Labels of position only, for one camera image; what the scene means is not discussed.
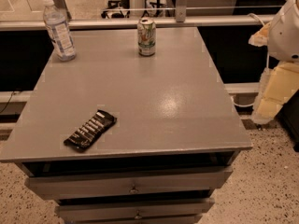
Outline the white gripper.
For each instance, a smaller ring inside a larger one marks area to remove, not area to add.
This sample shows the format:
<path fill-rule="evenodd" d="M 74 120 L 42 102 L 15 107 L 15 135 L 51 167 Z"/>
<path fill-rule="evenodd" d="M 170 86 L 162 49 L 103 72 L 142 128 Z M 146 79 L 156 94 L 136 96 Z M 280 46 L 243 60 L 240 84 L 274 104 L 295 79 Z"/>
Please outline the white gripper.
<path fill-rule="evenodd" d="M 279 61 L 274 69 L 265 68 L 260 79 L 251 119 L 264 125 L 299 90 L 299 7 L 298 0 L 288 0 L 273 20 L 249 39 L 256 47 L 268 47 L 269 55 Z"/>

